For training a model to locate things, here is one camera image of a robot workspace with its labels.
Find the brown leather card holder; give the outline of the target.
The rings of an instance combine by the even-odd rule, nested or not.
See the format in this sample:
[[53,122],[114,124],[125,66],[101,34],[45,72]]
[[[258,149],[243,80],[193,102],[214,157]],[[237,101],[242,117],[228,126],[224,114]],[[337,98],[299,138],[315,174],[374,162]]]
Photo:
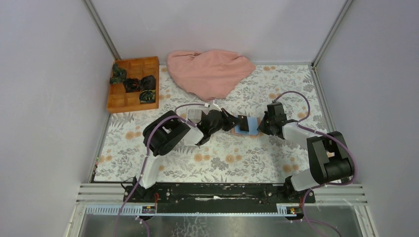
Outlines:
[[259,135],[258,127],[260,124],[260,118],[248,117],[248,121],[249,121],[249,132],[240,131],[239,125],[237,125],[231,130],[231,134],[237,135],[237,136],[250,136],[250,137],[258,136]]

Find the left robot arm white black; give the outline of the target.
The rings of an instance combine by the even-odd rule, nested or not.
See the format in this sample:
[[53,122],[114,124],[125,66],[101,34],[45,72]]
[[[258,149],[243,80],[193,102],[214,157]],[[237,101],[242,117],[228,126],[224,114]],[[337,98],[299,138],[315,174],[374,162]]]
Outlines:
[[133,180],[134,196],[142,203],[153,198],[151,187],[157,182],[161,157],[171,152],[181,141],[202,146],[218,131],[230,131],[241,125],[248,132],[247,117],[234,116],[224,108],[199,110],[199,116],[192,119],[182,118],[175,111],[166,112],[143,131],[146,158],[139,175]]

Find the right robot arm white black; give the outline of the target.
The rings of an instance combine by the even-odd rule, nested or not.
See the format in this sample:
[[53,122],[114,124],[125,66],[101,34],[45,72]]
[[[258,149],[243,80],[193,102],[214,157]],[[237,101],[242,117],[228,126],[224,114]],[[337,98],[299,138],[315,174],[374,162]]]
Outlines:
[[294,142],[308,152],[309,168],[285,180],[283,196],[287,202],[298,202],[309,188],[355,174],[355,165],[340,132],[323,134],[303,128],[296,120],[287,119],[282,103],[267,105],[258,131]]

